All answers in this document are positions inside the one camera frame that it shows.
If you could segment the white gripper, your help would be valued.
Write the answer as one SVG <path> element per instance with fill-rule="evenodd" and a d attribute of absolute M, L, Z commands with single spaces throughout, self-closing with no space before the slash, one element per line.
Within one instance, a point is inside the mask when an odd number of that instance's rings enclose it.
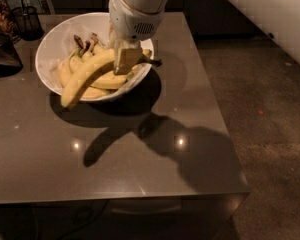
<path fill-rule="evenodd" d="M 162 21 L 164 0 L 109 0 L 108 47 L 115 51 L 114 74 L 126 75 L 143 55 L 140 41 L 151 38 Z"/>

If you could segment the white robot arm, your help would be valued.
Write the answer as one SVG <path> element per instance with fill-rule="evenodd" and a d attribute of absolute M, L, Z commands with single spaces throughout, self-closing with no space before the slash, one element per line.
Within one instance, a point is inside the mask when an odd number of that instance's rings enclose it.
<path fill-rule="evenodd" d="M 112 26 L 123 39 L 148 39 L 168 1 L 109 0 Z M 300 64 L 300 0 L 183 0 L 183 5 L 194 33 L 237 35 L 248 19 Z"/>

